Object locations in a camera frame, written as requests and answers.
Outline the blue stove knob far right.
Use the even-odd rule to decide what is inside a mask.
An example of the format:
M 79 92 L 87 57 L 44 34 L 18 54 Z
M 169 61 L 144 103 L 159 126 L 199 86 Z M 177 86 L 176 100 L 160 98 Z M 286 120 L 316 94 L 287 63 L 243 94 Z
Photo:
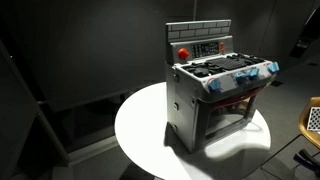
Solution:
M 270 73 L 277 73 L 280 71 L 279 65 L 277 62 L 273 62 L 271 64 L 268 65 L 268 71 Z

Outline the blue stove knob middle left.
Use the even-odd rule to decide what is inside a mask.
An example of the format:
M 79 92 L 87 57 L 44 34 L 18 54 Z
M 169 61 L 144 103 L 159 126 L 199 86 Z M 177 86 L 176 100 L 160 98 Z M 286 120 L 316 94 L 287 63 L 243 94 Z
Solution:
M 243 84 L 247 80 L 247 75 L 244 73 L 237 73 L 235 79 L 238 84 Z

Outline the large orange round knob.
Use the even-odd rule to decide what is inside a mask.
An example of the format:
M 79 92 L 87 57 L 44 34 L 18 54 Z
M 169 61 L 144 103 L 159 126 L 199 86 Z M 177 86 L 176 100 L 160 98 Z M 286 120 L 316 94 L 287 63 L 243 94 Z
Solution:
M 182 60 L 187 59 L 190 56 L 188 50 L 186 48 L 181 48 L 178 50 L 178 57 Z

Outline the blue stove knob far left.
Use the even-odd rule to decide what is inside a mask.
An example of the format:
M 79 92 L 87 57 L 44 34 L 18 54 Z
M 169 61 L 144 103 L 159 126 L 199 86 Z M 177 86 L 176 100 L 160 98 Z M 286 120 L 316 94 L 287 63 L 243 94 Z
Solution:
M 218 92 L 221 89 L 220 81 L 218 79 L 212 79 L 208 83 L 208 89 L 210 92 Z

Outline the blue stove knob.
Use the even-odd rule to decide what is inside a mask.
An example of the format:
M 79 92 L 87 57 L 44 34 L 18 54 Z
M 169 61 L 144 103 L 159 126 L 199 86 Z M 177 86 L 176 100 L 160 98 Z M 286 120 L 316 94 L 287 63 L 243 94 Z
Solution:
M 268 65 L 268 71 L 270 73 L 277 73 L 280 71 L 279 65 L 277 62 L 273 62 L 271 64 Z
M 243 84 L 247 80 L 247 75 L 244 73 L 237 73 L 235 79 L 238 84 Z
M 212 79 L 208 83 L 208 89 L 210 92 L 218 92 L 221 89 L 220 81 L 218 79 Z
M 258 74 L 259 74 L 259 69 L 258 69 L 258 68 L 250 69 L 249 72 L 248 72 L 248 74 L 249 74 L 249 78 L 250 78 L 250 79 L 254 79 L 254 78 L 256 78 L 256 77 L 258 76 Z

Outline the wooden chair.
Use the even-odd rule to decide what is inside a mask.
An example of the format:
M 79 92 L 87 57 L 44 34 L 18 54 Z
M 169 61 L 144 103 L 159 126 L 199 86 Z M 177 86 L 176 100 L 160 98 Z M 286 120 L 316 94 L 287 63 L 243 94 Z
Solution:
M 316 148 L 320 149 L 320 135 L 308 129 L 310 112 L 313 107 L 320 107 L 320 97 L 311 97 L 298 119 L 300 133 Z

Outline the grey toy stove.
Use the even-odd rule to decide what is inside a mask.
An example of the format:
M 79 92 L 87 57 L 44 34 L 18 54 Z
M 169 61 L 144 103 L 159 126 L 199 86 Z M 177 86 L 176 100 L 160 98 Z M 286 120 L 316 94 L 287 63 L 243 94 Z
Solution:
M 231 21 L 204 20 L 171 22 L 166 25 L 167 120 L 189 152 L 198 151 L 247 126 L 253 119 L 257 93 L 239 103 L 213 109 L 215 102 L 265 88 L 275 80 L 268 65 L 274 61 L 236 53 L 229 34 Z M 186 48 L 190 56 L 182 60 L 178 50 Z M 256 78 L 249 70 L 259 69 Z M 247 80 L 238 84 L 235 75 Z M 221 89 L 210 92 L 208 83 L 220 81 Z

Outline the checkerboard calibration board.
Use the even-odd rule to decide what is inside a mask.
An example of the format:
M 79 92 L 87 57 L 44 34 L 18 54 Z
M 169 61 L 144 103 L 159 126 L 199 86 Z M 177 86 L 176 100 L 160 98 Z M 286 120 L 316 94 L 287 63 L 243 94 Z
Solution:
M 312 107 L 309 112 L 307 129 L 309 131 L 320 131 L 320 107 Z

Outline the round white table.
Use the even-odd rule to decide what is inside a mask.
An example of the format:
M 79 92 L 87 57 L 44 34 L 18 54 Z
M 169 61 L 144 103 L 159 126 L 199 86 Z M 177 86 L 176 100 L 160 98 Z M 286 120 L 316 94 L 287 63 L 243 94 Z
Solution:
M 147 86 L 120 107 L 115 134 L 124 153 L 162 180 L 243 180 L 263 163 L 271 147 L 264 117 L 190 154 L 167 125 L 166 84 Z

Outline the blue stove knob middle right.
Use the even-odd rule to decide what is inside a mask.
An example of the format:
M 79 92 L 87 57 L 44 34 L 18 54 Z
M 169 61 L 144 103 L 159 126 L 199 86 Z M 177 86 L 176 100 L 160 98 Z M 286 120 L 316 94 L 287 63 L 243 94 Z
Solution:
M 254 79 L 254 78 L 256 78 L 256 77 L 258 76 L 258 74 L 259 74 L 259 69 L 258 69 L 258 68 L 250 69 L 249 72 L 248 72 L 248 74 L 249 74 L 249 78 L 250 78 L 250 79 Z

